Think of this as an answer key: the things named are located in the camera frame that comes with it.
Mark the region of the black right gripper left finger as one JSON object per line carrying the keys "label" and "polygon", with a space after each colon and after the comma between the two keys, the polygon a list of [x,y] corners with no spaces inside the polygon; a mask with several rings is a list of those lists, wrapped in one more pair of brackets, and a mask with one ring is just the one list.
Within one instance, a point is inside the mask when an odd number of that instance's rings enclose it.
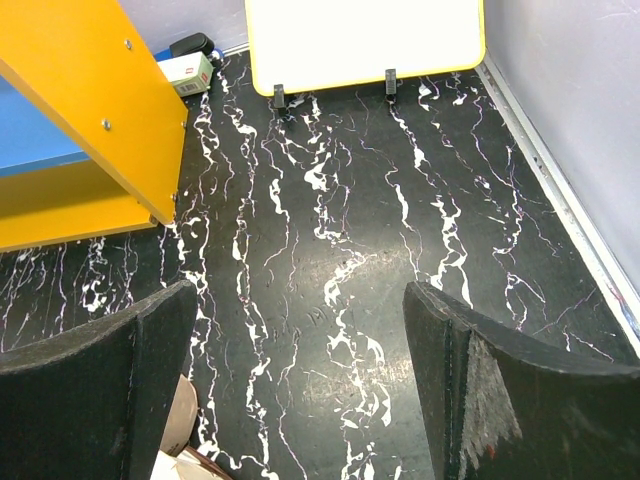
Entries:
{"label": "black right gripper left finger", "polygon": [[2,478],[150,478],[196,309],[180,281],[2,353]]}

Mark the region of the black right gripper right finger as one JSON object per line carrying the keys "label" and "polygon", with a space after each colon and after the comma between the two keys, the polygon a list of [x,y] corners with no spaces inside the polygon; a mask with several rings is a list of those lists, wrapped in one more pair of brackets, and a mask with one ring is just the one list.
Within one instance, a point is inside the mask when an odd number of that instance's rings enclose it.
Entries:
{"label": "black right gripper right finger", "polygon": [[403,315],[439,479],[635,479],[639,370],[536,340],[423,282]]}

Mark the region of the yellow shelf with coloured boards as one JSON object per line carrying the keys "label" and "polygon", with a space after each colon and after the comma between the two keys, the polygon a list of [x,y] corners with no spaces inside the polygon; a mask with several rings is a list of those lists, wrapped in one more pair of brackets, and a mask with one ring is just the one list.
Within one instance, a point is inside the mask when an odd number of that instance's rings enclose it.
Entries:
{"label": "yellow shelf with coloured boards", "polygon": [[116,1],[5,1],[1,76],[78,149],[1,175],[1,248],[170,224],[187,110]]}

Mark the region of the black device behind shelf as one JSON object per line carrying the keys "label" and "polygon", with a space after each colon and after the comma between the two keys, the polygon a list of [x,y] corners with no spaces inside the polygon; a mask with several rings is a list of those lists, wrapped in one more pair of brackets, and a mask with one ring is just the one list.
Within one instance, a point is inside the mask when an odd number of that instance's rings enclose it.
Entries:
{"label": "black device behind shelf", "polygon": [[202,53],[213,63],[224,58],[224,53],[216,47],[214,41],[202,32],[197,32],[175,41],[169,46],[169,52],[172,58]]}

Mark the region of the brown wrapped roll, back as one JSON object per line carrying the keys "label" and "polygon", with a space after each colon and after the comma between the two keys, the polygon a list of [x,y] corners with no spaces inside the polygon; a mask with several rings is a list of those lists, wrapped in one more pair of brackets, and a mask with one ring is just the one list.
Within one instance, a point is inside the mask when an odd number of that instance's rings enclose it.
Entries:
{"label": "brown wrapped roll, back", "polygon": [[180,375],[160,443],[165,454],[177,456],[189,443],[198,411],[197,392],[186,376]]}

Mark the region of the small white green box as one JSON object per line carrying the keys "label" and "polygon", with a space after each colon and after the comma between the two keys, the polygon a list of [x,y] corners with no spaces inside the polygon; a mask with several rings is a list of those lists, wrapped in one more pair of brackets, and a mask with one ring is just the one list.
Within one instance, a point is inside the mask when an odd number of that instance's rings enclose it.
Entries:
{"label": "small white green box", "polygon": [[204,93],[210,87],[214,66],[202,52],[194,52],[158,63],[180,97]]}

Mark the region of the whiteboard with yellow frame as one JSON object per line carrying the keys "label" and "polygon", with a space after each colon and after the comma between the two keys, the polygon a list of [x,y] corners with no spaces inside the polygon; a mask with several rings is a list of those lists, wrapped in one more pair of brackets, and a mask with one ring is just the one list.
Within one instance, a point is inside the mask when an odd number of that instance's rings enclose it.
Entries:
{"label": "whiteboard with yellow frame", "polygon": [[288,95],[469,70],[486,52],[483,0],[248,1],[252,82]]}

